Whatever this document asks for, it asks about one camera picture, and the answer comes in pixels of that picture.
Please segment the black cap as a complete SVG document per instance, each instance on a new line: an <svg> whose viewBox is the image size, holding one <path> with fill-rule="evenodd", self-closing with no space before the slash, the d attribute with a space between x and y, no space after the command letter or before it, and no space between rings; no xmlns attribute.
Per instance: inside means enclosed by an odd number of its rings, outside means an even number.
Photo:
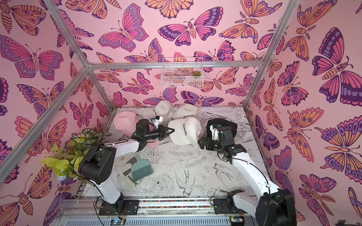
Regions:
<svg viewBox="0 0 362 226"><path fill-rule="evenodd" d="M236 123L222 119L222 118L216 118L216 119L211 119L207 122L207 127L206 127L206 136L207 137L212 137L212 132L211 132L210 126L212 126L214 124L220 125L221 127L231 127L233 137L235 137L237 134L238 125Z"/></svg>

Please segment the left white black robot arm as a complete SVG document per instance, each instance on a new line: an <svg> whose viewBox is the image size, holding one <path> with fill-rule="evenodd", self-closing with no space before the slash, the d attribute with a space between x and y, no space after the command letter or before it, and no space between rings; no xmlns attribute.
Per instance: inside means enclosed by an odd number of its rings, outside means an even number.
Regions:
<svg viewBox="0 0 362 226"><path fill-rule="evenodd" d="M150 140L162 141L175 132L163 124L155 125L148 119L141 119L135 125L131 141L114 144L95 143L91 146L78 167L80 176L96 186L103 201L116 204L121 201L121 191L111 175L126 173L131 182L137 182L153 174L151 163L139 157Z"/></svg>

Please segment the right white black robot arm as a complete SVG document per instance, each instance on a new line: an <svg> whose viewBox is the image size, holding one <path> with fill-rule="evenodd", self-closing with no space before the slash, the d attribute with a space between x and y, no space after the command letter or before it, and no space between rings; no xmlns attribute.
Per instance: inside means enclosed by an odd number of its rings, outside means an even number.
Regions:
<svg viewBox="0 0 362 226"><path fill-rule="evenodd" d="M222 159L239 170L255 193L255 197L251 197L242 191L229 192L229 208L246 212L259 226L297 225L293 194L282 190L263 174L246 149L235 143L231 127L214 124L210 131L210 137L199 140L200 148L222 154Z"/></svg>

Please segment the cream cap rear left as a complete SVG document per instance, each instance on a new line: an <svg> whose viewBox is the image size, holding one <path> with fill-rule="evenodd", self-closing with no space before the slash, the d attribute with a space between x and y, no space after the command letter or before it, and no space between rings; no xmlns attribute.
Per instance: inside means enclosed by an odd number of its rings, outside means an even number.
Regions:
<svg viewBox="0 0 362 226"><path fill-rule="evenodd" d="M167 100L160 101L154 108L145 110L142 114L144 119L155 118L156 116L163 117L162 123L168 124L173 116L173 106Z"/></svg>

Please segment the plain pink cap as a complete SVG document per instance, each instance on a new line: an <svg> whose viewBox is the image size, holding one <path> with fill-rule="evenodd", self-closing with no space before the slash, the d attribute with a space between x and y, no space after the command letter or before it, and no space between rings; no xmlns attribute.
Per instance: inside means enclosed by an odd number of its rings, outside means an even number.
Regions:
<svg viewBox="0 0 362 226"><path fill-rule="evenodd" d="M157 148L160 145L160 141L158 139L148 140L147 147L149 148Z"/></svg>

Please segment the pink cap with logo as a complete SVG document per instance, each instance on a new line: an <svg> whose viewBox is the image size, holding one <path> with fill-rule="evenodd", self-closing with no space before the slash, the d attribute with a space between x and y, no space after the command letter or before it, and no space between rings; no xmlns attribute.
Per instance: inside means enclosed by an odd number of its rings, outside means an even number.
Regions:
<svg viewBox="0 0 362 226"><path fill-rule="evenodd" d="M128 137L131 137L132 134L136 131L136 123L138 121L139 118L135 112L122 111L115 115L113 124L119 132L127 135Z"/></svg>

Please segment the teal hand brush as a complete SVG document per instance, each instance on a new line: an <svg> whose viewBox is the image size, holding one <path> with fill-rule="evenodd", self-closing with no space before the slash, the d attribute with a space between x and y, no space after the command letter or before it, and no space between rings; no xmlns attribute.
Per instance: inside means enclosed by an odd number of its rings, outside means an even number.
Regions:
<svg viewBox="0 0 362 226"><path fill-rule="evenodd" d="M131 167L132 179L138 181L154 173L152 165L149 160L141 159L138 152L134 154L136 163Z"/></svg>

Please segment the clear plastic dustpan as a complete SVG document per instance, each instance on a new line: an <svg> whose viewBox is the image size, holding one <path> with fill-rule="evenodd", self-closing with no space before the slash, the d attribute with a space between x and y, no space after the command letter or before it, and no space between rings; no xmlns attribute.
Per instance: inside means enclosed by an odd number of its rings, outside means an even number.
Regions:
<svg viewBox="0 0 362 226"><path fill-rule="evenodd" d="M114 162L114 167L118 175L123 179L130 189L134 189L138 185L137 181L133 179L131 173L131 167L136 162L137 159L132 153L119 156L115 159Z"/></svg>

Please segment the small succulent in basket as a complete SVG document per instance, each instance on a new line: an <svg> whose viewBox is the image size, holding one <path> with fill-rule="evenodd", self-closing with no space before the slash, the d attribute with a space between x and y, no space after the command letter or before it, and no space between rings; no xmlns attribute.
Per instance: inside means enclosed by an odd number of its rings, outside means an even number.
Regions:
<svg viewBox="0 0 362 226"><path fill-rule="evenodd" d="M192 73L192 76L199 77L199 76L201 76L201 72L200 71L194 71Z"/></svg>

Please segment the potted green plant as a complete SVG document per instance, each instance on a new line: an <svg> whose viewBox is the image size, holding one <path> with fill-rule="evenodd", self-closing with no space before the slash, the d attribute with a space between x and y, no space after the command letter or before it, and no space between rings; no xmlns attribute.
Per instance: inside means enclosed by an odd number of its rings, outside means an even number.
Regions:
<svg viewBox="0 0 362 226"><path fill-rule="evenodd" d="M42 164L53 170L58 181L64 181L67 178L76 180L80 177L78 172L80 163L85 155L90 152L91 146L97 143L106 143L110 136L111 133L109 132L99 132L86 128L81 134L72 134L64 147L53 145L52 154L45 157Z"/></svg>

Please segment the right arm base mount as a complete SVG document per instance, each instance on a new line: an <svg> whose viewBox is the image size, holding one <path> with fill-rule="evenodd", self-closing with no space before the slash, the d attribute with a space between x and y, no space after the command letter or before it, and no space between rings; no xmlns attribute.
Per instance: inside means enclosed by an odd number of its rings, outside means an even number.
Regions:
<svg viewBox="0 0 362 226"><path fill-rule="evenodd" d="M245 211L231 208L228 206L226 199L211 198L210 204L214 207L214 213L219 214L232 214L232 215L243 215Z"/></svg>

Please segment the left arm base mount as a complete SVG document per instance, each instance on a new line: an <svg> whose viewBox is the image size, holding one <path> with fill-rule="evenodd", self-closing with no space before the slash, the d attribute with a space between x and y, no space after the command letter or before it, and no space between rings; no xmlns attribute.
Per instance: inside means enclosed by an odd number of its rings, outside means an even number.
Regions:
<svg viewBox="0 0 362 226"><path fill-rule="evenodd" d="M99 211L99 215L101 216L137 215L139 204L140 204L139 200L121 200L115 204L109 204L103 201Z"/></svg>

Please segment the aluminium frame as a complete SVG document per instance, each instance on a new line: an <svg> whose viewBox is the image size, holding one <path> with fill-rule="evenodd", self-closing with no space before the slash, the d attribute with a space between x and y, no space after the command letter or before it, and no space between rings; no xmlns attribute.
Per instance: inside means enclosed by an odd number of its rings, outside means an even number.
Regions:
<svg viewBox="0 0 362 226"><path fill-rule="evenodd" d="M73 78L69 84L65 87L64 91L59 94L55 102L50 106L50 108L44 113L43 116L34 124L30 131L22 138L12 149L12 152L1 164L1 182L7 178L7 176L12 172L16 165L20 162L23 155L26 154L31 144L36 140L36 138L43 132L45 127L52 121L52 119L59 112L60 108L65 104L65 102L70 98L71 94L77 87L77 85L84 79L84 77L89 76L93 79L93 84L96 87L100 97L107 105L108 109L112 109L112 105L109 102L109 99L106 96L106 93L102 86L99 84L98 79L94 75L94 70L103 70L103 69L159 69L164 67L164 63L111 63L111 64L91 64L87 62L86 57L79 48L78 44L75 42L75 39L72 37L72 34L65 23L65 20L62 18L57 6L52 1L45 1L49 9L49 13L54 17L56 23L59 25L60 29L64 32L65 37L67 38L71 48L74 50L78 60L82 64L82 69L79 71L78 75ZM232 66L256 66L259 67L259 73L262 73L266 69L267 63L270 62L273 52L277 48L281 36L284 34L292 16L294 10L298 7L299 1L288 1L285 11L279 19L278 28L275 32L273 40L269 44L269 48L266 51L266 54L261 61L212 61L212 62L170 62L167 63L168 66L174 68L196 68L196 67L232 67Z"/></svg>

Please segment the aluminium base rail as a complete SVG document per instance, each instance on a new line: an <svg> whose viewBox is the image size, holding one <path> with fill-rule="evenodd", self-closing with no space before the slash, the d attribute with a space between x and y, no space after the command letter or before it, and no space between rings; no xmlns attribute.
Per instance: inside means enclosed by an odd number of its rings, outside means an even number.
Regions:
<svg viewBox="0 0 362 226"><path fill-rule="evenodd" d="M211 198L223 196L126 198L139 200L137 215L101 216L102 201L95 198L63 202L53 226L258 226L249 214L215 214Z"/></svg>

